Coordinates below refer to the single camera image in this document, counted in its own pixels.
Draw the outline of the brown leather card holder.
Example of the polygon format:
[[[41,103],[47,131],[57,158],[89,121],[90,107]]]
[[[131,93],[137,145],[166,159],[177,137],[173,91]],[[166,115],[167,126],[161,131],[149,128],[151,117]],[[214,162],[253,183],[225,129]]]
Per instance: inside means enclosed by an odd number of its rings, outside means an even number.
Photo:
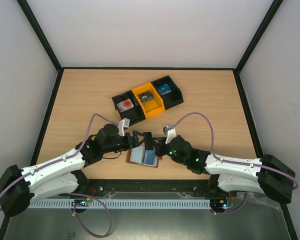
[[[162,157],[156,156],[154,150],[146,150],[146,148],[141,145],[128,151],[126,163],[158,168],[159,160],[161,159]]]

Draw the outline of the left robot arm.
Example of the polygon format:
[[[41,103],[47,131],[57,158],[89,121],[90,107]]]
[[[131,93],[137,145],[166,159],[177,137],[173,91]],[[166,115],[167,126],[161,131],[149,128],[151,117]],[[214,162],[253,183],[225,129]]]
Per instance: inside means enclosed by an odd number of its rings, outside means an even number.
[[[124,132],[108,123],[97,134],[87,133],[82,142],[61,156],[24,168],[9,166],[0,177],[0,212],[14,217],[38,200],[75,192],[80,185],[75,171],[99,162],[104,154],[140,146],[141,136],[136,130]]]

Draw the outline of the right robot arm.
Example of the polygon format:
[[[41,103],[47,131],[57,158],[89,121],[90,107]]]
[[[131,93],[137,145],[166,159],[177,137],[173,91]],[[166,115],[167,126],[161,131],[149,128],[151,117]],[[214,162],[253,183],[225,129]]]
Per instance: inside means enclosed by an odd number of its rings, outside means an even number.
[[[223,192],[254,192],[278,203],[292,201],[296,174],[273,155],[253,159],[226,157],[194,148],[180,135],[171,141],[154,137],[152,144],[158,157],[168,156],[194,174],[216,177],[208,183],[208,191],[214,196]]]

